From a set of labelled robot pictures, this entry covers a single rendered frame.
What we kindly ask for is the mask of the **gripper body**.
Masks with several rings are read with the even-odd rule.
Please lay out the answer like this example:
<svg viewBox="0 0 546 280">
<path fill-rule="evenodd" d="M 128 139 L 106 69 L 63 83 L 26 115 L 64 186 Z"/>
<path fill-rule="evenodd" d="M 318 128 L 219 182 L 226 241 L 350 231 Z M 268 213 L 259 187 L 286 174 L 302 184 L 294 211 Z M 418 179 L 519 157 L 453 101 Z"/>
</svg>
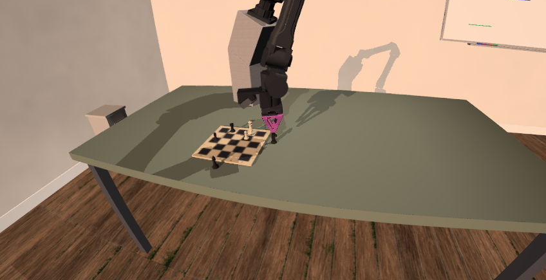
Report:
<svg viewBox="0 0 546 280">
<path fill-rule="evenodd" d="M 261 116 L 276 116 L 277 114 L 283 113 L 283 106 L 281 98 L 274 98 L 271 96 L 272 107 L 263 107 L 261 108 Z"/>
</svg>

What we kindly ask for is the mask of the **tan and black chessboard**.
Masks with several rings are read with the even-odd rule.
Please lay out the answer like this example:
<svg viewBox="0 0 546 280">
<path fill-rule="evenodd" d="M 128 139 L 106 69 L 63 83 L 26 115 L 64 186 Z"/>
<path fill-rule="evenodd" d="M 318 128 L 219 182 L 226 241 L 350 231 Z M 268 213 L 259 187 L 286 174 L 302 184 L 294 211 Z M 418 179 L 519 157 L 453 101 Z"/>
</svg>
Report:
<svg viewBox="0 0 546 280">
<path fill-rule="evenodd" d="M 271 132 L 252 129 L 254 134 L 249 135 L 249 128 L 234 127 L 234 129 L 236 131 L 231 133 L 231 127 L 220 126 L 215 131 L 218 141 L 214 141 L 214 134 L 212 134 L 192 157 L 212 160 L 212 156 L 214 156 L 215 161 L 218 162 L 252 167 Z M 248 140 L 244 139 L 244 131 L 247 131 Z"/>
</svg>

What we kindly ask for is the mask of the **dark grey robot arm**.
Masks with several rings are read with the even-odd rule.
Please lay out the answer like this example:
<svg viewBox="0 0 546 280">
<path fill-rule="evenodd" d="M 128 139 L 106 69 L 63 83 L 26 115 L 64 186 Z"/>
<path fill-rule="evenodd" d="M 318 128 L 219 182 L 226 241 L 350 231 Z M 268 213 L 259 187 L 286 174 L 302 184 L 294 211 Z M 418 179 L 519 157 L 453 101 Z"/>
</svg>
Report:
<svg viewBox="0 0 546 280">
<path fill-rule="evenodd" d="M 274 16 L 274 6 L 275 3 L 282 2 L 283 6 L 277 18 Z M 260 65 L 268 69 L 261 72 L 261 86 L 238 89 L 238 104 L 243 109 L 257 100 L 257 94 L 259 94 L 260 108 L 272 107 L 271 96 L 281 98 L 287 94 L 288 75 L 284 70 L 287 72 L 292 63 L 294 34 L 304 2 L 305 0 L 259 0 L 255 9 L 248 10 L 247 14 L 267 24 L 278 21 L 263 50 Z M 267 91 L 262 91 L 262 88 Z"/>
</svg>

